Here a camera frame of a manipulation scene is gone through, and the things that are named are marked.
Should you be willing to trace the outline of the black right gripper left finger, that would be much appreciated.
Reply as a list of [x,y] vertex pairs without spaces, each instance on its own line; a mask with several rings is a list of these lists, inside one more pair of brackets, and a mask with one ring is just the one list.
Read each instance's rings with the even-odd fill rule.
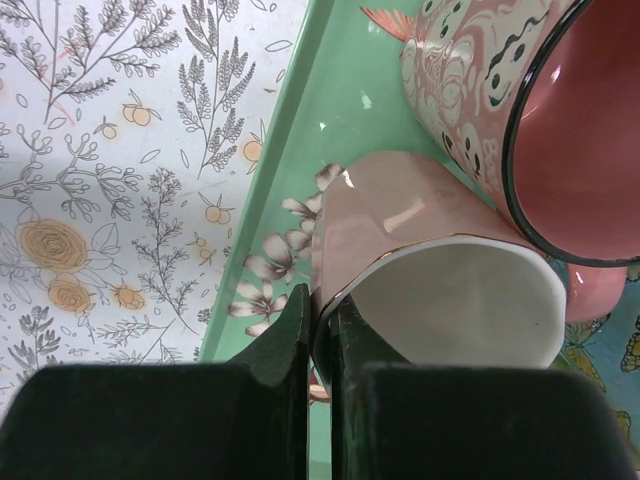
[[310,295],[223,363],[67,365],[33,375],[1,427],[5,479],[305,479]]

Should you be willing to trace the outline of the pink octagonal mug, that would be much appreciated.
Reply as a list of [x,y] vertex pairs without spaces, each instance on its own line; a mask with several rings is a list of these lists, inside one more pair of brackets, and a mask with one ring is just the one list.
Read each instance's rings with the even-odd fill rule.
[[330,182],[312,239],[313,359],[331,375],[330,327],[353,301],[407,360],[550,367],[566,291],[541,253],[441,163],[368,153]]

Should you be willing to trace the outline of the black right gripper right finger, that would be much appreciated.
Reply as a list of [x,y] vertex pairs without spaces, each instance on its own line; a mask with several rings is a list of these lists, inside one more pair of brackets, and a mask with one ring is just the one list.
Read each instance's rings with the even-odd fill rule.
[[603,396],[558,369],[406,361],[351,300],[331,317],[336,479],[634,479]]

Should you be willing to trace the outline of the pink round mug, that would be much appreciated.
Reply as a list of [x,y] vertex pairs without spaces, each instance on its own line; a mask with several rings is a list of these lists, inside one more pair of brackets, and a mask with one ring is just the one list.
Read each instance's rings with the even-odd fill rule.
[[567,318],[618,302],[639,259],[639,5],[424,1],[376,14],[407,100],[532,244],[565,262]]

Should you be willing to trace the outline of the blue butterfly mug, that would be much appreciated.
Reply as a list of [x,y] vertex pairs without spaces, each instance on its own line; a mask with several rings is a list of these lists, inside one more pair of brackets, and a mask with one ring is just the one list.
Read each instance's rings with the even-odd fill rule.
[[555,365],[587,377],[605,395],[627,445],[639,454],[639,304],[621,302],[591,322],[569,323]]

